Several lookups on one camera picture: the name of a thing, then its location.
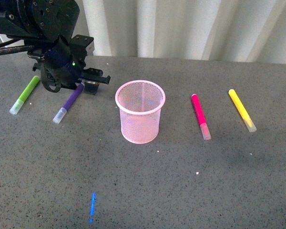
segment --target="pink mesh pencil cup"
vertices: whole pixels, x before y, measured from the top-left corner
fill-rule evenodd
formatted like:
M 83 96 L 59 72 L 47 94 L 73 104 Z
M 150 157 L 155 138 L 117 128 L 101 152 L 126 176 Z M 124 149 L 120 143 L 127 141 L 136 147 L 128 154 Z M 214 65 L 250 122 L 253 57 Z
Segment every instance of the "pink mesh pencil cup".
M 165 103 L 160 86 L 146 80 L 130 81 L 118 89 L 115 101 L 120 108 L 121 132 L 128 141 L 144 144 L 157 137 Z

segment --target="cup rim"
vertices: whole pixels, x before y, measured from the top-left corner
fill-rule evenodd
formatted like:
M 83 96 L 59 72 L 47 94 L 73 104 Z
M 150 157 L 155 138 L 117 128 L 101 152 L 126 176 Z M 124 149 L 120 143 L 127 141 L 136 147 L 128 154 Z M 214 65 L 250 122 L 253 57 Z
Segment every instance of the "cup rim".
M 128 85 L 130 85 L 130 84 L 133 84 L 133 83 L 149 83 L 149 84 L 152 84 L 152 85 L 154 85 L 155 87 L 157 87 L 157 88 L 161 91 L 161 93 L 162 93 L 162 101 L 161 101 L 161 103 L 159 104 L 159 106 L 157 106 L 157 107 L 156 107 L 155 109 L 153 109 L 153 110 L 144 111 L 144 112 L 131 111 L 131 110 L 128 110 L 128 109 L 126 109 L 125 107 L 123 107 L 123 106 L 120 104 L 120 102 L 118 101 L 118 95 L 119 95 L 120 91 L 121 91 L 124 87 L 126 87 L 126 86 L 128 86 Z M 124 84 L 116 91 L 116 93 L 115 93 L 115 102 L 116 102 L 116 104 L 118 105 L 118 107 L 119 107 L 122 111 L 124 111 L 124 112 L 126 112 L 126 113 L 128 113 L 128 114 L 131 114 L 131 115 L 150 115 L 150 114 L 153 114 L 153 113 L 157 112 L 158 110 L 160 110 L 160 109 L 163 107 L 163 105 L 164 105 L 164 103 L 165 103 L 165 99 L 166 99 L 166 97 L 165 97 L 164 90 L 163 90 L 159 85 L 157 85 L 157 84 L 155 84 L 155 83 L 153 83 L 153 82 L 150 82 L 150 81 L 148 81 L 148 80 L 133 80 L 133 81 L 129 81 L 129 82 L 127 82 L 127 83 L 124 83 Z

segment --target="robotic arm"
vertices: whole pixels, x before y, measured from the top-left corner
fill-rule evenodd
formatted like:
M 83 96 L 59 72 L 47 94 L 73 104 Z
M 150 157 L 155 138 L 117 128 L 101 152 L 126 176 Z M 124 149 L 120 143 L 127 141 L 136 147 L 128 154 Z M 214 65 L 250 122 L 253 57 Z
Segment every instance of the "robotic arm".
M 0 55 L 28 52 L 37 60 L 33 70 L 41 71 L 41 82 L 50 92 L 74 90 L 84 81 L 85 93 L 96 94 L 110 76 L 88 68 L 85 57 L 94 51 L 93 37 L 72 34 L 80 10 L 74 0 L 0 0 L 0 33 L 12 40 L 0 44 Z M 24 40 L 23 46 L 4 46 Z

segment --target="curtain fold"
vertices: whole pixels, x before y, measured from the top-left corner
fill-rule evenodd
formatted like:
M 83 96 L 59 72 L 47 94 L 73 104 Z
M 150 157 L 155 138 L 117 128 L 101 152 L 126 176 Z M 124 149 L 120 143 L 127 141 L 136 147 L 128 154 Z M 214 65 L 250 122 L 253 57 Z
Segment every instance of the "curtain fold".
M 286 63 L 286 0 L 82 1 L 96 55 Z

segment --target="gray speckled countertop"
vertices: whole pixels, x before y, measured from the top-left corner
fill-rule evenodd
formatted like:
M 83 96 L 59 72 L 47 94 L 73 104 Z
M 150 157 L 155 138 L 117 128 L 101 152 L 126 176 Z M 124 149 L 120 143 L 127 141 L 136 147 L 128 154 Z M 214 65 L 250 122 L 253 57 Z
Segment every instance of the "gray speckled countertop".
M 35 74 L 34 61 L 26 54 L 0 57 L 0 228 L 286 229 L 286 65 L 86 62 L 112 80 L 96 96 L 80 95 L 57 125 L 52 119 L 71 91 L 54 94 L 39 84 L 12 116 L 9 109 Z M 114 100 L 119 86 L 135 79 L 166 93 L 160 133 L 144 145 L 123 138 Z M 247 130 L 231 88 L 257 132 Z M 211 141 L 202 138 L 193 93 Z

